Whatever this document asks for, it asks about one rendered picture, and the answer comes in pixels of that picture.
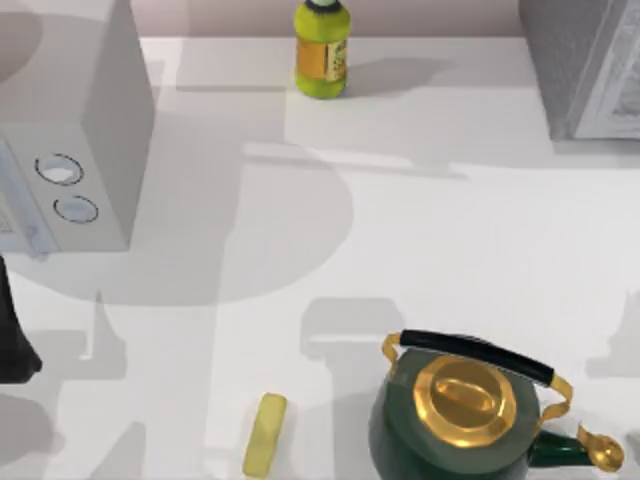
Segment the yellow flat bar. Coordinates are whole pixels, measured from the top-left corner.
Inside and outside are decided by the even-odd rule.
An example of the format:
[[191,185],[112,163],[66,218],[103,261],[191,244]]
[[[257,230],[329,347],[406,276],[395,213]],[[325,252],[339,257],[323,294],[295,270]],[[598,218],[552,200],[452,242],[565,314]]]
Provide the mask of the yellow flat bar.
[[242,473],[249,478],[265,480],[277,451],[284,425],[288,400],[277,393],[265,393],[256,409],[252,429],[245,448]]

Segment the green bottle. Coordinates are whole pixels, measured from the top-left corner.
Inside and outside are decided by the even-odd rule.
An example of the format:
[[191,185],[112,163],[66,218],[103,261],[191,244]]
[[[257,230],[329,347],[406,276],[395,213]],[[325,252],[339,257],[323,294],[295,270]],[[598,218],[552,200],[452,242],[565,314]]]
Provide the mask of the green bottle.
[[303,0],[293,16],[295,84],[305,95],[333,99],[347,84],[351,15],[341,0]]

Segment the large microwave knob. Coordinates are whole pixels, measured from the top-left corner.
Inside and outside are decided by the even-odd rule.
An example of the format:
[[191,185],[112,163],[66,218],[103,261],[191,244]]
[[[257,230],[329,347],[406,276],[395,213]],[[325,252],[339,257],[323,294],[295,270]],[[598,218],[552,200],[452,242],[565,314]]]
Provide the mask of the large microwave knob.
[[61,153],[36,158],[34,168],[41,178],[55,185],[74,185],[84,177],[84,170],[80,163]]

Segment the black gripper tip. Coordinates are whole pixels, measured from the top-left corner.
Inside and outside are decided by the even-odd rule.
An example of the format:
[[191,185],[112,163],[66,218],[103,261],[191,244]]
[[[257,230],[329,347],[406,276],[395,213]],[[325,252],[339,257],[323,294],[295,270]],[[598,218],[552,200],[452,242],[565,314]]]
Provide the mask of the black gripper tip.
[[6,263],[0,255],[0,385],[26,384],[42,367],[18,320]]

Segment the pale microwave oven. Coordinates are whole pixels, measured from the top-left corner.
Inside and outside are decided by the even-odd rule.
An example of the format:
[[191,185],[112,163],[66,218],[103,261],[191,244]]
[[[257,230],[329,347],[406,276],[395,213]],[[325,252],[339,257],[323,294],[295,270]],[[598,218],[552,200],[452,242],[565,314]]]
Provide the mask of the pale microwave oven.
[[[0,0],[0,252],[126,250],[154,120],[131,0]],[[41,178],[35,159],[52,153],[83,179]],[[94,222],[57,215],[75,195],[98,206]]]

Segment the grey cabinet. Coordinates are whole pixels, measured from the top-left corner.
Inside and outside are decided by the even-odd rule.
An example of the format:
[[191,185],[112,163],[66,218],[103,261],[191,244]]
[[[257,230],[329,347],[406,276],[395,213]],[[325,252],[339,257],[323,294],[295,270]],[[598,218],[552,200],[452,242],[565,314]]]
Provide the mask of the grey cabinet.
[[640,0],[519,0],[554,140],[640,141]]

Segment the green and gold kettle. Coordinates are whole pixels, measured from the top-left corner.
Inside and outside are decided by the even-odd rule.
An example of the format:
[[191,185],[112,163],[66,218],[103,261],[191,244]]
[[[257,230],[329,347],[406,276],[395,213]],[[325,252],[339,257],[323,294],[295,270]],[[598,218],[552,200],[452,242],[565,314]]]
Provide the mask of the green and gold kettle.
[[526,480],[531,469],[614,473],[625,452],[565,416],[573,388],[554,368],[476,337],[404,329],[386,336],[389,361],[371,411],[369,451],[381,480]]

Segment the small microwave knob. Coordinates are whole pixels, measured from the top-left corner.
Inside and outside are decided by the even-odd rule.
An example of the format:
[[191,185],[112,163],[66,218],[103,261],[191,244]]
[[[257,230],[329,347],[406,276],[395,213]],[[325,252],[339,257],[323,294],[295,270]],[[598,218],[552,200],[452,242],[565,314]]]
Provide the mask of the small microwave knob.
[[53,208],[60,218],[71,223],[87,224],[94,222],[99,216],[98,206],[90,199],[79,195],[57,199]]

